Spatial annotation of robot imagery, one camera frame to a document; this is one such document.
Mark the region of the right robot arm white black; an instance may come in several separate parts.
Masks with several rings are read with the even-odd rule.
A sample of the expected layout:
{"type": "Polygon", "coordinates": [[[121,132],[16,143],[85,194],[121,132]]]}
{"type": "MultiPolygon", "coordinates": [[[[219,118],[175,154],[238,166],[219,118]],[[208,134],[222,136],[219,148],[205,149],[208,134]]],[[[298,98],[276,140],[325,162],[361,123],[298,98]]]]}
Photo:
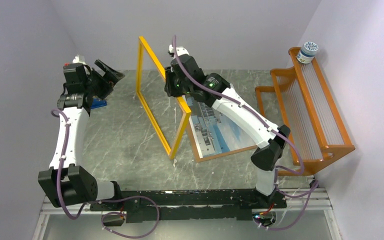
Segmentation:
{"type": "Polygon", "coordinates": [[[251,107],[234,87],[218,73],[205,74],[188,52],[171,52],[165,67],[164,90],[169,97],[191,97],[233,121],[254,142],[250,159],[257,168],[255,202],[262,208],[275,199],[275,168],[283,155],[290,128],[277,125],[251,107]]]}

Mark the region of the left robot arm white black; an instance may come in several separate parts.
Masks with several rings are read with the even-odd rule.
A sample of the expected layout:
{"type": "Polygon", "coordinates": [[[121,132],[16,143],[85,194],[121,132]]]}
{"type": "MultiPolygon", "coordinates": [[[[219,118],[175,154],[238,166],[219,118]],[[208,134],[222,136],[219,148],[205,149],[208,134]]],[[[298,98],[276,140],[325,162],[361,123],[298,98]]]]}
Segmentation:
{"type": "Polygon", "coordinates": [[[100,59],[94,64],[99,71],[78,55],[63,66],[63,92],[51,111],[59,119],[57,144],[48,169],[38,174],[38,183],[56,208],[103,200],[110,210],[117,210],[123,203],[115,181],[99,182],[81,166],[93,99],[104,100],[125,76],[100,59]]]}

